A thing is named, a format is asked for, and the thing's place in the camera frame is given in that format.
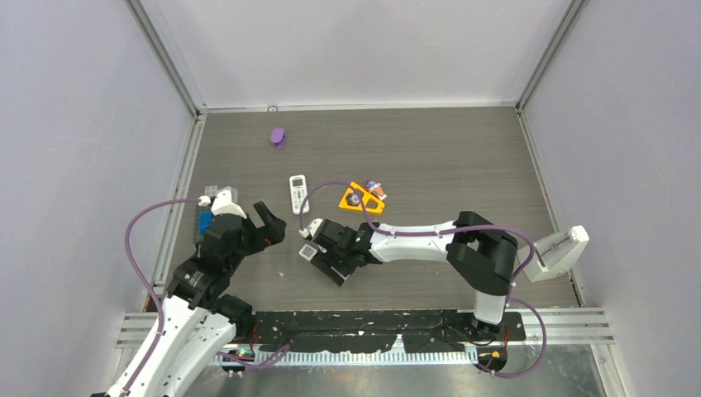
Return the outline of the white remote control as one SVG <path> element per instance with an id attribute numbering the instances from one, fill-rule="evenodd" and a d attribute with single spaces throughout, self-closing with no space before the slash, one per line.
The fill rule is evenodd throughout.
<path id="1" fill-rule="evenodd" d="M 298 252 L 299 256 L 307 262 L 311 262 L 317 253 L 318 249 L 309 244 L 303 245 L 300 251 Z"/>
<path id="2" fill-rule="evenodd" d="M 293 215 L 309 213 L 308 187 L 305 175 L 289 177 L 289 192 Z"/>

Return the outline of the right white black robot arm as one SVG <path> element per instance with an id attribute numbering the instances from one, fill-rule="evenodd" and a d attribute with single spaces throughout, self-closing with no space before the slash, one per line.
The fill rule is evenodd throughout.
<path id="1" fill-rule="evenodd" d="M 498 228 L 477 213 L 463 211 L 456 220 L 435 225 L 363 222 L 356 229 L 316 218 L 299 234 L 307 249 L 315 251 L 307 260 L 337 285 L 366 265 L 395 261 L 448 264 L 475 291 L 474 333 L 489 340 L 504 330 L 517 240 L 511 230 Z"/>

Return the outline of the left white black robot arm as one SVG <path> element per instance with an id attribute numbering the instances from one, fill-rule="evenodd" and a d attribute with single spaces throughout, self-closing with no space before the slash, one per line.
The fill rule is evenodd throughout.
<path id="1" fill-rule="evenodd" d="M 213 215 L 196 252 L 177 266 L 157 320 L 106 396 L 181 396 L 229 342 L 253 332 L 252 307 L 226 289 L 241 262 L 284 240 L 287 224 L 255 203 L 258 227 L 227 191 L 194 201 Z"/>

